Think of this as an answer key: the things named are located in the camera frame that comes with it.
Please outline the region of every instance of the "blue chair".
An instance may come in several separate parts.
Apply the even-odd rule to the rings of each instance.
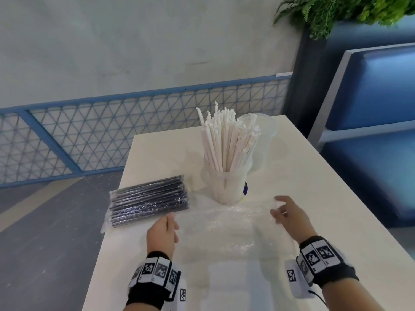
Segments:
[[[415,44],[346,51],[309,141],[387,228],[415,225]]]

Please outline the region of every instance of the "translucent plastic cup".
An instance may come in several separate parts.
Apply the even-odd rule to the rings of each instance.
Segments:
[[[210,187],[216,202],[225,205],[233,205],[241,200],[248,172],[252,167],[252,159],[246,162],[244,167],[232,172],[221,172],[210,167],[205,161],[209,172]]]
[[[255,125],[258,125],[261,129],[261,135],[258,137],[257,145],[255,146],[252,155],[253,162],[251,172],[261,169],[264,165],[264,162],[267,161],[269,143],[277,132],[276,121],[266,114],[244,114],[243,116],[240,116],[239,119],[242,120],[245,125],[247,125],[250,123],[253,114],[257,115],[257,121],[255,122]]]

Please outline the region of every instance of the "green plant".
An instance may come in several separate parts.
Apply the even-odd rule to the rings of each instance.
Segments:
[[[412,14],[415,0],[284,0],[275,13],[274,25],[289,16],[296,26],[308,25],[311,38],[327,39],[340,20],[391,26]]]

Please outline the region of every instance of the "concrete wall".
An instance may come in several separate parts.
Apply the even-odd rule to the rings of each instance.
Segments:
[[[281,0],[2,0],[0,108],[289,72]]]

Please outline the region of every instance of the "wire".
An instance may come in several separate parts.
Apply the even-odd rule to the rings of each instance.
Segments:
[[[322,297],[320,297],[317,293],[315,293],[313,290],[309,290],[308,291],[310,294],[316,295],[317,297],[320,298],[320,300],[327,306],[327,303],[323,300]]]

